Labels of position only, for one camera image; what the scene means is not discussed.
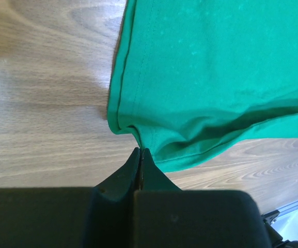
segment folded cloth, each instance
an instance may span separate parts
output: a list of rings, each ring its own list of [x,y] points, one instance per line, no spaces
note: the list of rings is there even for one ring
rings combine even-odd
[[[298,1],[129,0],[107,118],[164,172],[298,137]]]

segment green cloth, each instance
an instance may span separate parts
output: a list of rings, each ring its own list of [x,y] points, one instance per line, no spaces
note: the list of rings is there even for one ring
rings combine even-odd
[[[298,0],[129,0],[107,114],[164,172],[298,137]]]

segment wooden surface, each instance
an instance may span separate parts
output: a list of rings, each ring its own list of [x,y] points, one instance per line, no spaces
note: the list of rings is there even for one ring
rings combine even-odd
[[[0,0],[0,187],[90,186],[136,146],[106,121],[124,0]],[[241,189],[267,212],[298,198],[298,139],[243,141],[168,176]]]

